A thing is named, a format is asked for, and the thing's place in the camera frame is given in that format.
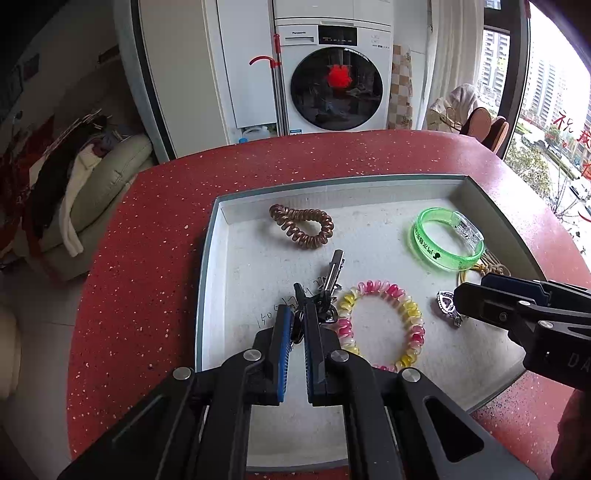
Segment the metal screw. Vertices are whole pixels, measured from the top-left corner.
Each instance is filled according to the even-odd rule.
[[[406,368],[402,370],[402,378],[407,382],[418,382],[421,379],[421,372],[414,368]]]
[[[244,352],[242,356],[244,357],[244,360],[248,360],[249,362],[256,362],[257,360],[261,359],[262,355],[258,350],[251,348],[250,350]]]
[[[175,380],[186,380],[191,376],[189,367],[178,367],[174,369],[173,377]]]
[[[333,350],[330,353],[330,357],[335,362],[346,362],[349,359],[349,352],[345,350]]]

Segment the tree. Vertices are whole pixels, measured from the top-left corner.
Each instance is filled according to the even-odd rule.
[[[567,188],[570,186],[569,178],[564,174],[561,168],[558,169],[558,185],[556,192],[552,192],[546,199],[548,207],[552,210],[552,213],[556,215],[556,218],[561,222],[568,223],[567,218],[574,217],[569,215],[569,211],[572,207],[577,204],[577,200],[574,199],[570,205],[566,206],[562,201]]]
[[[550,125],[550,128],[546,132],[544,139],[549,145],[562,145],[562,140],[560,139],[560,130],[558,130],[556,125]]]
[[[507,150],[505,163],[542,199],[547,200],[550,197],[550,173],[548,164],[540,152],[532,148],[518,147],[513,139]]]

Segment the red countertop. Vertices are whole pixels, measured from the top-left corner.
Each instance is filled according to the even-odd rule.
[[[95,255],[70,353],[73,458],[173,368],[193,364],[201,244],[218,195],[396,173],[470,175],[513,224],[547,278],[591,286],[570,235],[544,202],[471,137],[421,131],[296,135],[189,155],[138,175]],[[556,425],[571,392],[528,372],[473,416],[546,479]],[[345,477],[346,469],[322,474]]]

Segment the floor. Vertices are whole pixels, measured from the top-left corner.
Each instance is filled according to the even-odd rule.
[[[54,286],[25,262],[0,273],[2,297],[21,332],[17,391],[0,404],[4,429],[39,480],[70,463],[66,424],[70,342],[85,276]]]

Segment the white curtain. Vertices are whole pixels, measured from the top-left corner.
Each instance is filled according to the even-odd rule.
[[[423,101],[417,126],[425,126],[427,108],[462,83],[476,84],[484,32],[484,0],[431,0],[433,31],[427,39]]]

